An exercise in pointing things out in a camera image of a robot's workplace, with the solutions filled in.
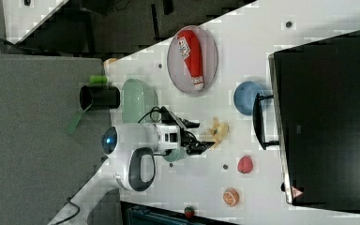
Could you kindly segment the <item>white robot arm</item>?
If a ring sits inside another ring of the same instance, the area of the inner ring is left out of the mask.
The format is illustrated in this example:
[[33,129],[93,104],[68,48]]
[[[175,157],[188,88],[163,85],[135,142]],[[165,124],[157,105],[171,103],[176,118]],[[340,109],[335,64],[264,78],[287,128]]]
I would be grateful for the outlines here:
[[163,120],[159,123],[126,123],[110,127],[102,136],[107,159],[48,225],[87,225],[90,213],[114,189],[142,192],[156,176],[156,157],[180,150],[188,156],[200,155],[214,143],[200,141],[191,132],[197,123]]

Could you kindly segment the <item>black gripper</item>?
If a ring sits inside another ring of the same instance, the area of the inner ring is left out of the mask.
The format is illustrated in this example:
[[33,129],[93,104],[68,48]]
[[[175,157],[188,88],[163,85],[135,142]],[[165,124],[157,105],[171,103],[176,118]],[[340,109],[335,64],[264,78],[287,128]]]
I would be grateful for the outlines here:
[[200,126],[199,123],[184,119],[183,124],[186,128],[181,129],[181,146],[186,148],[189,156],[200,155],[215,144],[215,142],[199,142],[195,135],[188,131],[189,128],[198,128]]

